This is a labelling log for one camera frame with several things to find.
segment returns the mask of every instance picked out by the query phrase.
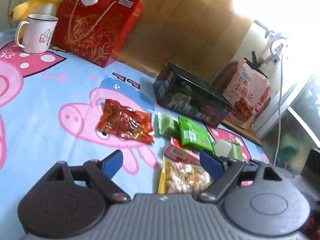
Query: pig snout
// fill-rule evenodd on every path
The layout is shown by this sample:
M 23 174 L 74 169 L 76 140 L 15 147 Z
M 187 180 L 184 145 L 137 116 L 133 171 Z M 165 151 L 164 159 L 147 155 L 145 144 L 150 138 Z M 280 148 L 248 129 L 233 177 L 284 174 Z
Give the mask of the pig snout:
M 60 108 L 59 122 L 64 130 L 75 137 L 81 134 L 84 128 L 81 112 L 72 104 L 64 105 Z

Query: bag of peanuts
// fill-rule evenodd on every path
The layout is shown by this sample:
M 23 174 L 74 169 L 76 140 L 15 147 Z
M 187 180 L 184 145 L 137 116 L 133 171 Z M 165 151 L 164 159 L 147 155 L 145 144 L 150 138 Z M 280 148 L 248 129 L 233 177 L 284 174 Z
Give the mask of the bag of peanuts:
M 237 72 L 222 94 L 233 105 L 227 119 L 249 129 L 270 94 L 268 78 L 250 68 L 246 60 L 240 60 Z
M 212 180 L 201 166 L 180 163 L 163 156 L 158 194 L 192 193 L 200 195 Z

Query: pink box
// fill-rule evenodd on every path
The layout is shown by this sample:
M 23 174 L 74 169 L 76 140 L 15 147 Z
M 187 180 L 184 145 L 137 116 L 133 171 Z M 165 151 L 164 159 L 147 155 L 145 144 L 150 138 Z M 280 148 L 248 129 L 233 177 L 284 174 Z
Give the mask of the pink box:
M 164 148 L 163 153 L 176 162 L 183 162 L 200 166 L 200 152 L 193 149 L 186 149 L 181 147 L 180 142 L 175 138 L 171 137 L 169 145 Z

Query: wooden floor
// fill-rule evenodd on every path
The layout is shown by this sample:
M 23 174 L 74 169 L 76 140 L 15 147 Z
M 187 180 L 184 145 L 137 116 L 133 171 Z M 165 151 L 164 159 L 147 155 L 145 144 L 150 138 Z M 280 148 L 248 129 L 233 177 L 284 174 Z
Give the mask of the wooden floor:
M 238 50 L 252 20 L 232 0 L 142 0 L 146 8 L 118 60 L 151 76 L 172 61 L 206 82 Z

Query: ribbed gray surface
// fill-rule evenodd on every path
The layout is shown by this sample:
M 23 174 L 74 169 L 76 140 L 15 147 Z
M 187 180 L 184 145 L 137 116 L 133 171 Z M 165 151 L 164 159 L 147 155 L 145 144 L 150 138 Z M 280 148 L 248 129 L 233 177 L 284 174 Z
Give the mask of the ribbed gray surface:
M 27 235 L 23 240 L 43 240 Z M 68 240 L 257 240 L 230 225 L 213 204 L 195 201 L 191 194 L 137 194 L 127 204 L 113 205 L 91 230 Z M 303 240 L 302 234 L 272 238 Z

